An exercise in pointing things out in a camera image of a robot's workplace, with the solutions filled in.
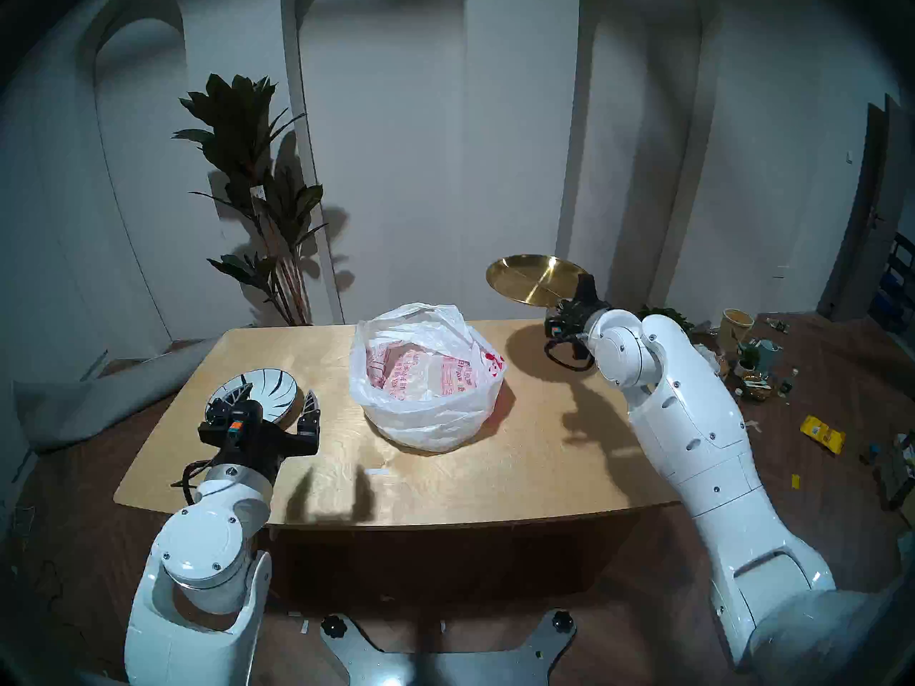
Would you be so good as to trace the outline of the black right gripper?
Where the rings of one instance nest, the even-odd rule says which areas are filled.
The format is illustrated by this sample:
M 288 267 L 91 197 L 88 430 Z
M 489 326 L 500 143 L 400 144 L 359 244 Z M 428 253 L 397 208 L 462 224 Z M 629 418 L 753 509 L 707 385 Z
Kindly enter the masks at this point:
M 611 309 L 599 300 L 594 276 L 579 273 L 577 299 L 561 299 L 557 307 L 547 311 L 547 338 L 557 342 L 571 342 L 589 329 L 589 320 Z

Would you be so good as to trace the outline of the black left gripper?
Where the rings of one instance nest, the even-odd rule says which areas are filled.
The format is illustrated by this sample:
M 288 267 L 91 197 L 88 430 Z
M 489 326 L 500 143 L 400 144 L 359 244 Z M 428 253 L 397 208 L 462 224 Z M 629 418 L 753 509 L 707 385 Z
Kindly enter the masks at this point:
M 205 419 L 198 427 L 203 444 L 217 448 L 213 467 L 231 464 L 259 473 L 275 481 L 282 462 L 289 457 L 315 456 L 319 448 L 320 406 L 309 390 L 304 398 L 296 432 L 263 417 L 260 402 L 248 399 L 251 383 L 234 389 L 221 387 L 209 399 Z

